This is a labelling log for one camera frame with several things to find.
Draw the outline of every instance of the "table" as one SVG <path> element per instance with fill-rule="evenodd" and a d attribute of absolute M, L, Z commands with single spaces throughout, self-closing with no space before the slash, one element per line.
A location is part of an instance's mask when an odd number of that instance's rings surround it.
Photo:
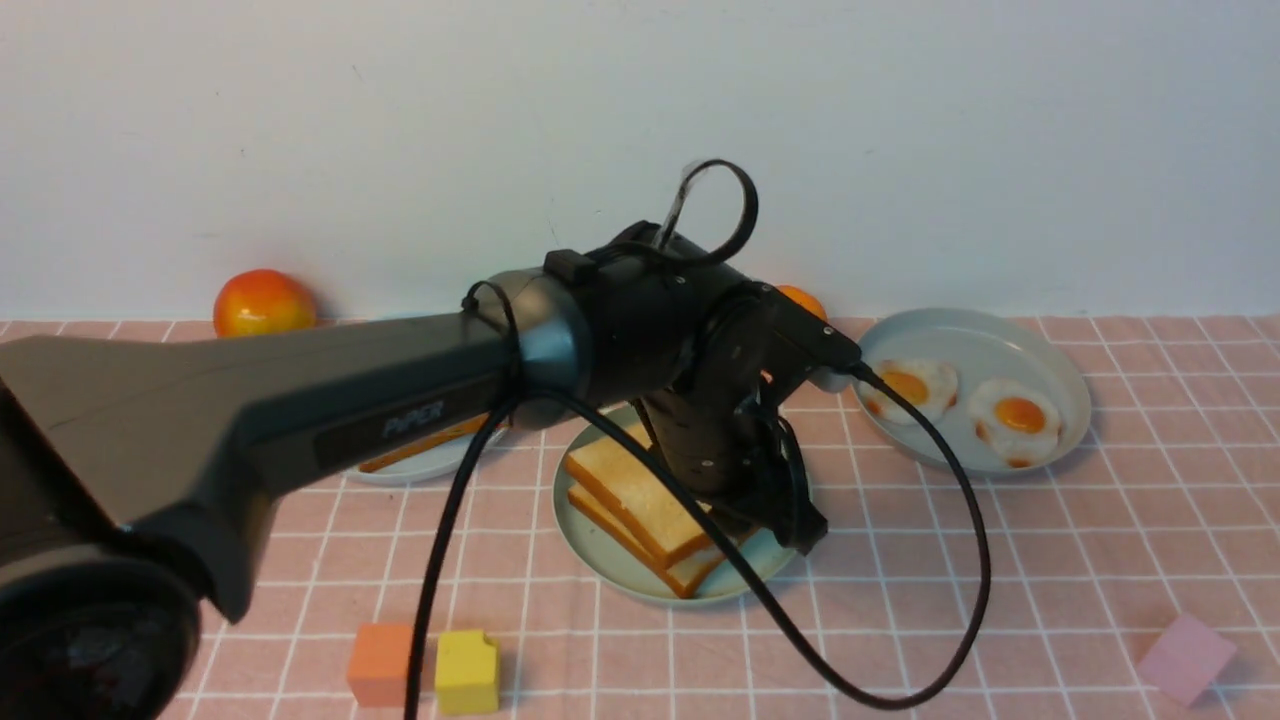
<path fill-rule="evenodd" d="M 1280 315 L 1030 318 L 1087 374 L 1097 413 L 1050 471 L 975 482 L 995 587 L 977 650 L 925 719 L 1263 720 L 1280 707 Z M 869 320 L 836 323 L 856 337 Z M 31 332 L 183 342 L 207 323 L 5 323 Z M 772 583 L 855 684 L 901 693 L 952 653 L 977 589 L 954 480 L 887 447 L 850 396 L 800 391 L 804 442 L 832 534 Z M 520 720 L 863 719 L 824 688 L 753 600 L 672 612 L 602 585 L 556 530 L 549 488 L 566 423 L 502 438 L 460 519 L 433 630 L 503 647 Z M 329 478 L 279 512 L 250 615 L 206 607 L 170 719 L 393 719 L 355 707 L 358 624 L 411 623 L 447 480 L 411 489 Z M 1180 611 L 1239 646 L 1192 711 L 1133 666 Z M 433 717 L 430 698 L 422 717 Z"/>

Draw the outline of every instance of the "pink cube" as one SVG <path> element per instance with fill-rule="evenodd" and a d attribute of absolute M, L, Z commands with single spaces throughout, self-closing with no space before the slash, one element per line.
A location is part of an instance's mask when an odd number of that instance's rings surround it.
<path fill-rule="evenodd" d="M 1138 675 L 1190 707 L 1235 655 L 1235 646 L 1204 623 L 1183 615 L 1138 664 Z"/>

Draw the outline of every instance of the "orange fruit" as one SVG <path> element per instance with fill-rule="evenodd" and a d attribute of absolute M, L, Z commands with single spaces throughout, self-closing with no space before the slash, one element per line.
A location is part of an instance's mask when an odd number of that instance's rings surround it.
<path fill-rule="evenodd" d="M 241 273 L 227 281 L 214 301 L 218 337 L 283 333 L 315 324 L 316 304 L 311 292 L 276 270 Z"/>
<path fill-rule="evenodd" d="M 804 307 L 827 322 L 827 310 L 818 302 L 818 299 L 791 284 L 780 284 L 778 292 L 791 299 L 792 302 Z"/>

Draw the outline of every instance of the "yellow cube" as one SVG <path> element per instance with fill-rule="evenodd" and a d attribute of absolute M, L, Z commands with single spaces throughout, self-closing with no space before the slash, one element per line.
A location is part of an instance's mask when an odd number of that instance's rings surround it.
<path fill-rule="evenodd" d="M 435 706 L 442 715 L 498 711 L 498 643 L 484 630 L 440 634 L 435 653 Z"/>

